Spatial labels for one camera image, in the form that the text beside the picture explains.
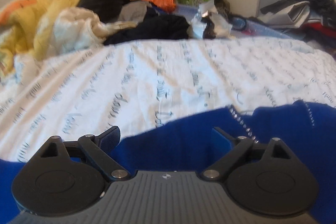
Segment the dark plush toy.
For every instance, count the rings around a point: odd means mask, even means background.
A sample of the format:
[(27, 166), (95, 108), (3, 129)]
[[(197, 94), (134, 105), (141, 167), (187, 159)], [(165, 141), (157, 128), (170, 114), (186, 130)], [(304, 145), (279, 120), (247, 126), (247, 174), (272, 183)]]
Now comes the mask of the dark plush toy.
[(228, 18), (231, 14), (230, 3), (226, 0), (214, 0), (215, 7), (218, 12), (222, 14), (225, 18)]

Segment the crumpled white plastic bag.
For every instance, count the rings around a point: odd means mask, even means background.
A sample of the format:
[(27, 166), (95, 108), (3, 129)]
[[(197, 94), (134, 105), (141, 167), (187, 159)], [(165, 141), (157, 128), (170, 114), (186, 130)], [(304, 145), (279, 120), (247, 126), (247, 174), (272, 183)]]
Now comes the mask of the crumpled white plastic bag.
[(197, 13), (190, 21), (187, 30), (192, 39), (232, 39), (232, 24), (220, 14), (215, 7), (214, 1), (199, 5)]

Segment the clothes pile on right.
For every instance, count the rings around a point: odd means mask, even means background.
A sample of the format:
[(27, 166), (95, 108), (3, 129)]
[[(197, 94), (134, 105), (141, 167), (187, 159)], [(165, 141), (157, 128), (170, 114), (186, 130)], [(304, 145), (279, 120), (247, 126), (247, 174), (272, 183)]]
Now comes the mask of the clothes pile on right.
[(335, 57), (335, 0), (279, 0), (258, 20)]

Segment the white script-print bedsheet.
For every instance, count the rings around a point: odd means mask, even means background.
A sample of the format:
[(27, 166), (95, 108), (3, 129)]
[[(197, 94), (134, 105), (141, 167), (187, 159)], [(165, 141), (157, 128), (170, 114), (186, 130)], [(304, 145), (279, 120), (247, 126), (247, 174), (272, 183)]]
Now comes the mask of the white script-print bedsheet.
[(52, 135), (118, 126), (123, 138), (188, 115), (297, 100), (335, 105), (335, 60), (293, 39), (139, 40), (36, 61), (1, 82), (1, 159), (27, 162)]

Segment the blue knit sweater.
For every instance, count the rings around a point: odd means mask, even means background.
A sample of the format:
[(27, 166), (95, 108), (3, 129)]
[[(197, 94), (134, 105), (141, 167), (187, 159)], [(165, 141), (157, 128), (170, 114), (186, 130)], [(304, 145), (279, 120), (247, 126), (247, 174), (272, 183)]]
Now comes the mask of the blue knit sweater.
[(335, 108), (297, 100), (243, 113), (226, 106), (127, 138), (108, 138), (103, 150), (130, 173), (138, 170), (197, 171), (227, 154), (231, 145), (214, 131), (245, 136), (259, 144), (280, 138), (307, 166), (319, 193), (310, 209), (319, 223), (335, 223)]

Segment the black garment pile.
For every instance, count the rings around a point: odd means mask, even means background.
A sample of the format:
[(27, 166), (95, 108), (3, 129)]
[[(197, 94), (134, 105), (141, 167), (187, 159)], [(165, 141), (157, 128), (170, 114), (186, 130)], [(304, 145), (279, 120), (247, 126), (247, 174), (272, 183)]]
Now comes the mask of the black garment pile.
[(125, 28), (108, 36), (103, 45), (109, 46), (135, 40), (188, 39), (189, 26), (184, 16), (175, 14), (154, 15), (154, 12), (149, 12), (136, 27)]

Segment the yellow floral quilt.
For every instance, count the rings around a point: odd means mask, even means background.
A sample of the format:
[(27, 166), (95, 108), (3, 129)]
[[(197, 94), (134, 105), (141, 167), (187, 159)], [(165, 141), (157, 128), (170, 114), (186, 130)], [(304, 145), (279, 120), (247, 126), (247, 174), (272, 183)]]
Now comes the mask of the yellow floral quilt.
[(1, 8), (1, 76), (14, 69), (14, 57), (37, 60), (89, 48), (110, 35), (110, 26), (80, 0), (13, 0)]

